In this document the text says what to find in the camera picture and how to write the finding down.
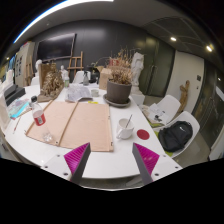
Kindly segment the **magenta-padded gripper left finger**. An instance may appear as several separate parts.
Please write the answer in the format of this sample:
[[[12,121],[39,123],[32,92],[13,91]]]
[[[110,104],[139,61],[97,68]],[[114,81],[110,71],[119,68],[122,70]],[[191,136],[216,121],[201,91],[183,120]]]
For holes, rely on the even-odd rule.
[[[79,185],[90,153],[90,144],[85,143],[65,155],[57,154],[52,157],[42,169]]]

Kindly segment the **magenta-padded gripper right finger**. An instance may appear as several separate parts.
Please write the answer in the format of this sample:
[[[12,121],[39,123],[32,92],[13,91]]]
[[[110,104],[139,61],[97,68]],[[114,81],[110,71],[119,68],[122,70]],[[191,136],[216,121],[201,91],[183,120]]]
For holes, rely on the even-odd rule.
[[[137,143],[133,144],[132,153],[144,185],[182,169],[182,167],[167,154],[159,155]]]

